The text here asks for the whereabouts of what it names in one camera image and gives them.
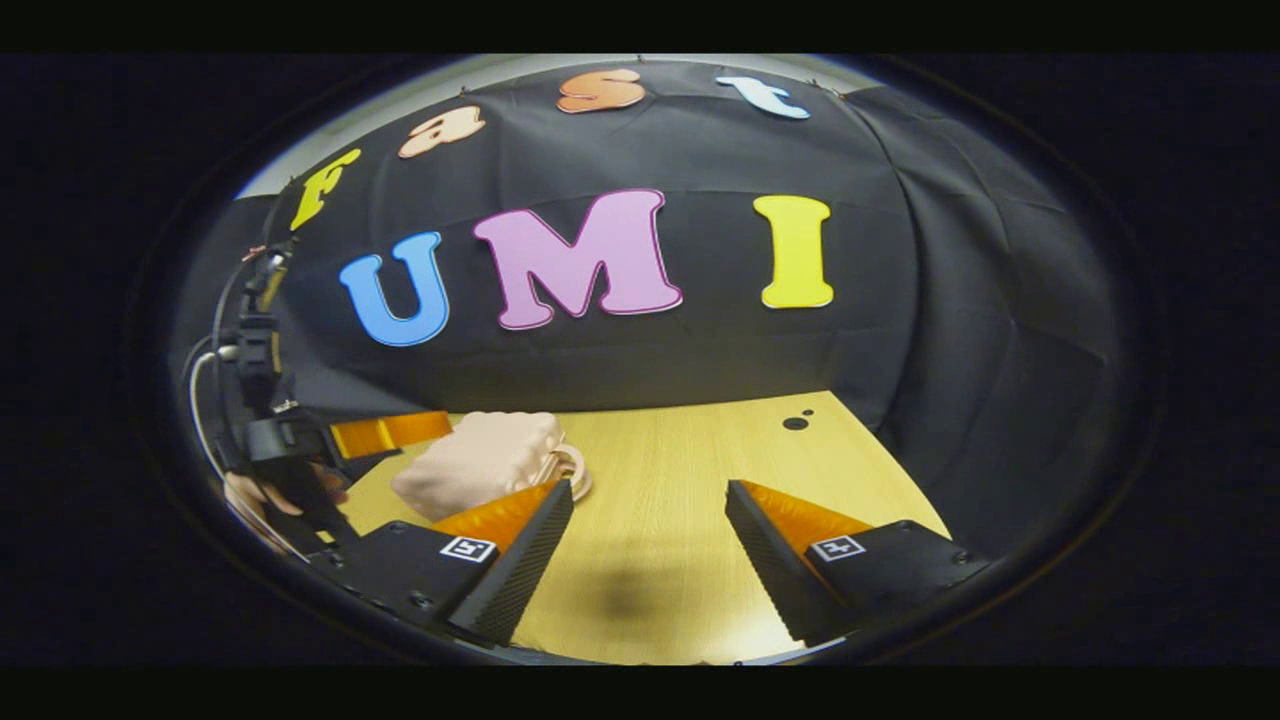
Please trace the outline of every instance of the letter m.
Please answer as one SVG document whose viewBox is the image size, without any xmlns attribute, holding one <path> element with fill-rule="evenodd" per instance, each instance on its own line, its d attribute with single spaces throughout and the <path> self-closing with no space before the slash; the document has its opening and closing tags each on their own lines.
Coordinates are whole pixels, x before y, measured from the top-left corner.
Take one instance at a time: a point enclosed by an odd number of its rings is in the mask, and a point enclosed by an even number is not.
<svg viewBox="0 0 1280 720">
<path fill-rule="evenodd" d="M 657 190 L 623 190 L 595 199 L 577 242 L 570 245 L 530 210 L 502 213 L 475 228 L 488 241 L 507 309 L 498 324 L 511 331 L 545 325 L 556 313 L 534 291 L 534 278 L 570 315 L 581 318 L 603 268 L 609 290 L 600 309 L 613 315 L 669 310 L 682 299 L 667 281 L 658 247 Z"/>
</svg>

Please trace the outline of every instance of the blue letter u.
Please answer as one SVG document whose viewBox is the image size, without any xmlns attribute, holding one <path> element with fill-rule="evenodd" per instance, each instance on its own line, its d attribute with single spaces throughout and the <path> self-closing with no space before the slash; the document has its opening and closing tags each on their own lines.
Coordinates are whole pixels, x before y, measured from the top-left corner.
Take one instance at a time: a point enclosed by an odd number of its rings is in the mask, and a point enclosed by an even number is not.
<svg viewBox="0 0 1280 720">
<path fill-rule="evenodd" d="M 417 292 L 419 309 L 412 318 L 397 318 L 387 306 L 387 296 L 378 282 L 378 268 L 383 265 L 378 255 L 355 260 L 338 273 L 338 281 L 347 286 L 356 316 L 369 337 L 383 345 L 406 347 L 440 334 L 449 322 L 449 297 L 435 266 L 438 245 L 440 233 L 424 232 L 399 241 L 392 249 L 392 258 L 408 265 L 408 277 Z"/>
</svg>

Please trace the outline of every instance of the wooden table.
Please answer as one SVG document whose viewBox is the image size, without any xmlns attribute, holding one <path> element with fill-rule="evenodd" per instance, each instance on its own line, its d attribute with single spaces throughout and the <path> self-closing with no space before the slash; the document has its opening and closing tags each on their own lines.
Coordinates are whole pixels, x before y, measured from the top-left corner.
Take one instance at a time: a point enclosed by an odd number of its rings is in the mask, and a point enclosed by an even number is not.
<svg viewBox="0 0 1280 720">
<path fill-rule="evenodd" d="M 557 418 L 595 484 L 529 602 L 516 646 L 625 665 L 719 665 L 803 648 L 724 516 L 730 479 L 872 525 L 911 519 L 950 537 L 915 483 L 829 392 Z M 787 418 L 809 425 L 787 429 Z M 356 483 L 343 511 L 361 534 L 390 520 L 430 527 L 389 486 L 429 445 L 406 447 Z"/>
</svg>

